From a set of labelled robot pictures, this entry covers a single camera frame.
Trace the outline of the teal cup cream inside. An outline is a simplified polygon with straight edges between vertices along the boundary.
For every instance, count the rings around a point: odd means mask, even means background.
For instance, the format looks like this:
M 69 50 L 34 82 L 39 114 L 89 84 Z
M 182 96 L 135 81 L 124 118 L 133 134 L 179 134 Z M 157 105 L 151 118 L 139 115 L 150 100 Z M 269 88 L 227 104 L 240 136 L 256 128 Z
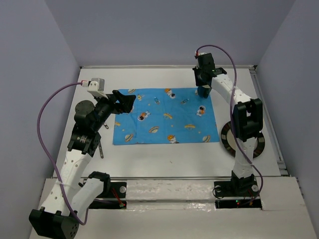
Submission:
M 207 99 L 210 95 L 211 87 L 209 85 L 198 86 L 197 92 L 201 98 Z

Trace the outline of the blue space-print cloth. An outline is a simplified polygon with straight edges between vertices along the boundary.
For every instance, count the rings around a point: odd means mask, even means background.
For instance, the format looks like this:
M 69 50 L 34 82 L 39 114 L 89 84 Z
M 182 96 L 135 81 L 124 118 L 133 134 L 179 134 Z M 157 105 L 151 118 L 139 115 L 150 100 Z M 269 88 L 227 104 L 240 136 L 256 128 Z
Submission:
M 212 100 L 196 88 L 119 91 L 136 99 L 130 113 L 115 117 L 114 145 L 219 142 Z

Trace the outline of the black rimmed cream plate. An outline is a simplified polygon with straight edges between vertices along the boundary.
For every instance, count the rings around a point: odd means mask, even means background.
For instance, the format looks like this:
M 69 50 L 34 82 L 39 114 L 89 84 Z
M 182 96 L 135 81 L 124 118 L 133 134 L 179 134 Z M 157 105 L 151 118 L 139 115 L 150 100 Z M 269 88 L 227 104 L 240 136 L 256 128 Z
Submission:
M 236 150 L 235 150 L 235 139 L 234 136 L 231 132 L 231 122 L 227 122 L 221 132 L 220 132 L 220 139 L 221 139 L 221 143 L 223 144 L 224 148 L 226 149 L 226 151 L 232 156 L 235 157 L 236 154 Z M 265 138 L 263 133 L 260 131 L 257 135 L 257 139 L 255 142 L 255 146 L 254 146 L 254 154 L 253 154 L 253 158 L 258 157 L 259 155 L 261 155 L 263 153 L 265 149 Z

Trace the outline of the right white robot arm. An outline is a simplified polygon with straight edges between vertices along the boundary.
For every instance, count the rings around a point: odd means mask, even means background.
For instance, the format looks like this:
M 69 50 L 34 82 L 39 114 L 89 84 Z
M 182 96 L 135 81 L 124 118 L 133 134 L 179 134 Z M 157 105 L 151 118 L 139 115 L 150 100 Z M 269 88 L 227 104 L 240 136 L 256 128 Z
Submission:
M 211 53 L 195 54 L 193 68 L 198 95 L 207 99 L 215 90 L 230 107 L 231 131 L 235 139 L 235 164 L 229 189 L 234 195 L 243 194 L 248 183 L 254 182 L 254 144 L 263 128 L 263 103 L 237 87 L 237 70 L 230 80 L 223 68 L 217 68 Z

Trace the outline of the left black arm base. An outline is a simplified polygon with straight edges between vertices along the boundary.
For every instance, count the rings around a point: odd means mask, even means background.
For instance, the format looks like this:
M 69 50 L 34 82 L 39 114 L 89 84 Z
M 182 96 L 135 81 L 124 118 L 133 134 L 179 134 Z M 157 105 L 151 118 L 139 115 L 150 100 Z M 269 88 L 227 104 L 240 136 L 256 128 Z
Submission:
M 127 183 L 111 181 L 109 191 L 103 191 L 90 204 L 89 209 L 121 210 L 126 209 Z

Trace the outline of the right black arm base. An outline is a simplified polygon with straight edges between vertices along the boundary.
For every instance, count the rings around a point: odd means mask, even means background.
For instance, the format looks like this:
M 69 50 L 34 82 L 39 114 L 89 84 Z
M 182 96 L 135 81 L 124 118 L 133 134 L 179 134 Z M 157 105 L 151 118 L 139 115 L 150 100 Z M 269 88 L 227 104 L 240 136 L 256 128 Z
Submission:
M 254 181 L 252 185 L 244 186 L 237 191 L 228 181 L 215 181 L 212 194 L 215 197 L 216 209 L 262 209 L 259 187 Z

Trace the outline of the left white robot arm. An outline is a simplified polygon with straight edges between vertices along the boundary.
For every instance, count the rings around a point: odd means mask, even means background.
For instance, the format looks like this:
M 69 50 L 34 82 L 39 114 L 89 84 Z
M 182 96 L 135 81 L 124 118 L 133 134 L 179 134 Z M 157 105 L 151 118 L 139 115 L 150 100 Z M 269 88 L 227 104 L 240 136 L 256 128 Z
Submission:
M 111 94 L 95 93 L 95 104 L 89 100 L 75 107 L 75 125 L 61 170 L 48 197 L 33 209 L 29 221 L 39 236 L 50 239 L 73 239 L 80 225 L 87 223 L 88 210 L 97 196 L 109 194 L 110 175 L 92 172 L 80 186 L 81 176 L 93 158 L 101 141 L 99 129 L 111 114 L 130 113 L 135 95 L 123 95 L 118 90 Z

